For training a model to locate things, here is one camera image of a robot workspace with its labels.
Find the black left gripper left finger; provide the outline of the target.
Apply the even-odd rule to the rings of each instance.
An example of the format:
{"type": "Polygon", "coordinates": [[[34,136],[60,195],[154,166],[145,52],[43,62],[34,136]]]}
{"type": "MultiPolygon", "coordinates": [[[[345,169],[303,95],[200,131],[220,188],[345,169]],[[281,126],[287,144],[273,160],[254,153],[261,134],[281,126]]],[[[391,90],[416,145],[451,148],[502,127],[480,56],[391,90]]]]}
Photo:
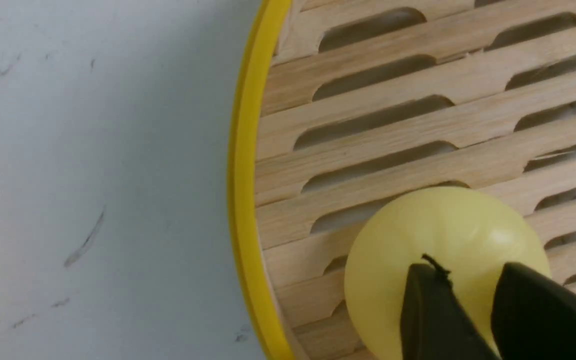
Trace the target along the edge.
{"type": "Polygon", "coordinates": [[[450,271],[432,256],[407,269],[400,312],[404,360],[498,360],[453,291],[450,271]]]}

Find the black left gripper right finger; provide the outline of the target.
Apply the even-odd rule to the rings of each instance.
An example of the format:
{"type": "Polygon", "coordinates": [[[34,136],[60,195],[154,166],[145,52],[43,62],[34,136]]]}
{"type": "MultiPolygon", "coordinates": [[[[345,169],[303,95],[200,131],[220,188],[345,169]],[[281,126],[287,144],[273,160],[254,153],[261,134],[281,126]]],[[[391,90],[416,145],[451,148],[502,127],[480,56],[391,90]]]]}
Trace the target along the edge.
{"type": "Polygon", "coordinates": [[[491,330],[503,360],[576,360],[576,294],[508,262],[494,292],[491,330]]]}

